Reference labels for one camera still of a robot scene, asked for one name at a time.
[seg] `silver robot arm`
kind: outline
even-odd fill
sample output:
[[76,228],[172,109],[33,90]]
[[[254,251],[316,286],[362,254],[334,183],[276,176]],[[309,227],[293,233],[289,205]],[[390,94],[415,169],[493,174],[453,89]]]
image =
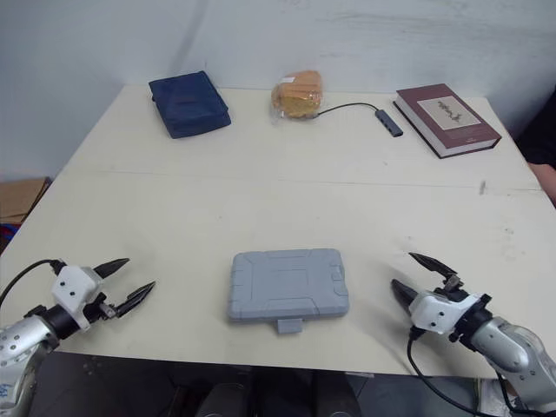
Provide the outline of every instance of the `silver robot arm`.
[[530,409],[543,414],[556,412],[556,363],[540,338],[526,328],[493,317],[486,309],[491,297],[462,290],[457,273],[443,263],[424,255],[410,255],[445,277],[443,288],[421,293],[393,280],[394,294],[407,307],[413,324],[422,330],[449,334],[450,341],[459,341],[483,354]]
[[[128,261],[118,259],[94,269],[50,262],[57,275],[52,287],[56,305],[35,307],[22,320],[0,329],[0,417],[29,414],[38,368],[60,340],[87,331],[99,319],[122,317],[145,299],[154,282],[128,295],[117,307],[104,303],[106,295],[99,291],[103,279]],[[2,300],[10,287],[4,290]]]
[[471,343],[528,407],[542,413],[556,410],[556,363],[535,333],[494,317]]

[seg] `navy blue cloth pouch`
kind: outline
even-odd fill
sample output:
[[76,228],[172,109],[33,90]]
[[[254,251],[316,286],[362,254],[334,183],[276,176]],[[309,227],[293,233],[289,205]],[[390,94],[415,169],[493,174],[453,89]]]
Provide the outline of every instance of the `navy blue cloth pouch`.
[[173,139],[200,135],[232,122],[205,71],[151,81],[153,101]]

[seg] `gray tablet case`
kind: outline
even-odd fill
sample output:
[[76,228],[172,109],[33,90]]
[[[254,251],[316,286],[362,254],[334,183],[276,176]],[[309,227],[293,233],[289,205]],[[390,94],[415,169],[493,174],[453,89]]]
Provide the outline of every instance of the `gray tablet case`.
[[278,333],[301,332],[303,319],[349,310],[336,249],[245,252],[234,258],[228,315],[232,321],[276,321]]

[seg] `plastic bag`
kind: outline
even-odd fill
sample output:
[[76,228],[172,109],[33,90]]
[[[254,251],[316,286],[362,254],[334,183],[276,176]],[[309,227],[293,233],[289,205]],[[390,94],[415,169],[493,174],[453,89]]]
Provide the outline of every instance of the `plastic bag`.
[[278,117],[313,118],[322,99],[318,71],[300,71],[284,76],[272,90],[271,103]]

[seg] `white table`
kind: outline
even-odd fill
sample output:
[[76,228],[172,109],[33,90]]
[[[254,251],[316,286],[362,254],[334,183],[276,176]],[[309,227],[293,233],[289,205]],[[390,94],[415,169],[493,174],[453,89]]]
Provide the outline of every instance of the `white table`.
[[[374,103],[404,130],[398,138],[367,108],[272,123],[268,91],[222,96],[231,126],[171,140],[148,89],[125,87],[3,254],[3,285],[45,257],[91,266],[130,257],[105,283],[110,301],[157,280],[132,314],[62,350],[404,374],[410,323],[390,280],[440,283],[407,255],[415,251],[456,269],[468,291],[492,295],[495,314],[533,329],[556,354],[556,213],[486,99],[468,101],[503,135],[498,146],[439,160],[390,95],[326,94],[324,107]],[[287,248],[341,251],[349,313],[294,335],[230,324],[233,256]],[[46,267],[27,276],[1,322],[51,305],[52,282]],[[430,374],[493,376],[478,354],[432,334],[415,358]]]

